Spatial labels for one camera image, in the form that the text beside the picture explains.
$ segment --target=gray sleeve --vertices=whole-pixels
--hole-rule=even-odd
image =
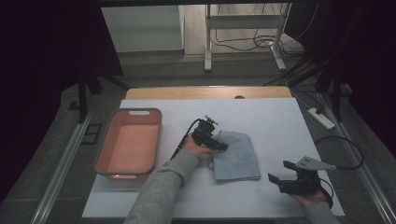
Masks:
[[[198,159],[192,153],[180,150],[151,173],[123,223],[171,223],[178,191],[197,166]]]
[[[330,207],[327,203],[314,203],[304,209],[306,218],[312,224],[339,224],[340,222],[332,214]]]

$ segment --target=orange tray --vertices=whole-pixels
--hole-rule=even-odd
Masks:
[[[157,108],[116,110],[96,157],[95,171],[112,179],[148,175],[155,166],[163,115]]]

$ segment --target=human hand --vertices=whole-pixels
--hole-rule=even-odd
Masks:
[[[318,190],[313,195],[290,194],[290,197],[292,197],[295,200],[297,200],[297,202],[302,204],[304,207],[307,207],[307,206],[309,206],[311,204],[314,204],[314,203],[327,202],[326,196],[320,190]]]
[[[183,147],[184,149],[190,151],[192,154],[194,154],[196,157],[201,156],[204,153],[207,152],[213,152],[214,149],[211,149],[209,147],[200,147],[198,146],[194,139],[192,138],[191,135],[187,136],[186,140],[183,143]]]

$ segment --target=folded towel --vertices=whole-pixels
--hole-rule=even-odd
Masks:
[[[225,152],[214,153],[214,172],[218,182],[259,180],[259,163],[250,137],[245,133],[220,131],[213,139],[228,144]]]

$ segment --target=white tabletop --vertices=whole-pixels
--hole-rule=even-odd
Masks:
[[[320,160],[303,115],[294,98],[244,100],[124,100],[122,108],[156,107],[163,113],[163,131],[156,166],[169,160],[181,137],[196,119],[208,115],[220,130],[246,133],[255,148],[262,179],[218,184],[208,168],[210,156],[181,189],[174,209],[178,218],[302,217],[300,205],[280,193],[267,175],[296,179],[295,172],[283,167],[283,161],[297,162],[303,156]],[[326,172],[319,176],[327,181]],[[97,175],[83,217],[126,217],[143,182],[110,181]],[[334,195],[332,212],[344,216]]]

